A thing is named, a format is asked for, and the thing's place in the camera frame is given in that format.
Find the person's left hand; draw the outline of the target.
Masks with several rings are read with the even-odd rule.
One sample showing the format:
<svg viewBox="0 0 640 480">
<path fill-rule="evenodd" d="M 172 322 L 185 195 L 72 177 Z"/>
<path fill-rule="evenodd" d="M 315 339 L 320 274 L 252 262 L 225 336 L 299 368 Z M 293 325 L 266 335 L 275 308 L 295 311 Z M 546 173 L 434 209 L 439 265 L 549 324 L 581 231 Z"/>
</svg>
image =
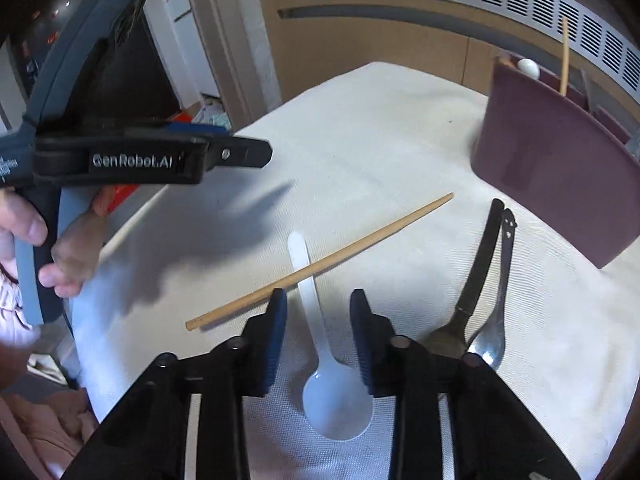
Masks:
<svg viewBox="0 0 640 480">
<path fill-rule="evenodd" d="M 39 270 L 43 287 L 53 288 L 61 298 L 79 295 L 82 285 L 96 272 L 106 229 L 105 219 L 114 195 L 113 185 L 102 188 L 85 213 L 88 220 L 72 232 L 66 232 L 55 244 L 58 258 Z M 47 235 L 46 222 L 28 200 L 12 188 L 1 191 L 1 266 L 10 278 L 18 280 L 15 243 L 21 240 L 39 247 Z"/>
</svg>

